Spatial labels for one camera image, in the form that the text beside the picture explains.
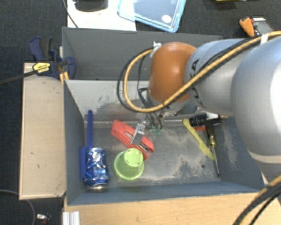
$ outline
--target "crushed soda can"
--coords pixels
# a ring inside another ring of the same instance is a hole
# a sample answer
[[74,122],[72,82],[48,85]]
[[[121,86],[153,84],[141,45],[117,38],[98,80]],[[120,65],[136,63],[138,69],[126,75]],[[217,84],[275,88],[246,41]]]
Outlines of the crushed soda can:
[[104,149],[86,146],[80,156],[82,181],[90,190],[104,191],[109,180]]

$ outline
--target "white paper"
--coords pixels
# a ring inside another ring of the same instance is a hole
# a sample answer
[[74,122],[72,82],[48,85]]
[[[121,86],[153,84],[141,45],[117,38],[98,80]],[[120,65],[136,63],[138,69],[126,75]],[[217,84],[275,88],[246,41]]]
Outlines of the white paper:
[[[108,0],[106,9],[82,12],[76,9],[73,0],[67,0],[68,13],[79,28],[136,31],[135,22],[118,15],[119,2],[120,0]],[[67,17],[67,25],[70,28],[75,27],[69,17]]]

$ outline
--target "black carpet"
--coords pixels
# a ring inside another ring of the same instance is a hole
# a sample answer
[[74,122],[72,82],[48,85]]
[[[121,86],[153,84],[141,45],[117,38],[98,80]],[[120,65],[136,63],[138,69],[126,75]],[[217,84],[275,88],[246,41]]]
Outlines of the black carpet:
[[[178,32],[242,38],[238,20],[246,15],[264,16],[281,30],[281,0],[217,2],[187,0]],[[0,79],[22,72],[31,60],[28,42],[36,36],[53,37],[53,48],[61,45],[61,27],[66,25],[62,0],[0,0]],[[137,30],[158,31],[137,22]],[[0,86],[0,189],[18,190],[21,139],[22,82]],[[61,199],[33,201],[36,213],[51,213],[48,225],[61,223]],[[28,204],[16,196],[0,194],[0,225],[31,224]]]

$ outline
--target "screwdriver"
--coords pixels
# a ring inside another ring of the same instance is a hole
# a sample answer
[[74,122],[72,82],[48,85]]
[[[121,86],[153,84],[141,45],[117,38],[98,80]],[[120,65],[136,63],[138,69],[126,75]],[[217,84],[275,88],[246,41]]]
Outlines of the screwdriver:
[[215,152],[216,141],[215,141],[215,133],[214,133],[213,126],[220,124],[220,123],[221,123],[221,117],[219,117],[217,119],[208,119],[208,115],[206,113],[190,118],[191,126],[194,126],[194,127],[204,126],[205,127],[207,137],[208,137],[208,142],[209,142],[208,145],[211,149],[212,154],[214,155],[214,162],[215,162],[216,173],[217,173],[218,177],[220,177],[221,173],[220,173],[217,155]]
[[215,135],[214,135],[214,128],[213,128],[213,125],[210,123],[207,123],[205,126],[206,126],[206,133],[207,133],[207,137],[208,137],[208,141],[209,141],[209,146],[210,146],[211,152],[214,155],[216,173],[217,173],[217,176],[220,177],[221,173],[220,173],[218,159],[217,159],[216,152],[215,152],[216,141],[215,141]]

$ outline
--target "transparent plastic box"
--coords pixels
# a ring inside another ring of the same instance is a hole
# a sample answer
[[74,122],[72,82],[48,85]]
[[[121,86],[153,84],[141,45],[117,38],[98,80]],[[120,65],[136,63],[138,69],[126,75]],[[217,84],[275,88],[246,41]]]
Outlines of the transparent plastic box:
[[119,16],[174,33],[186,0],[120,0]]

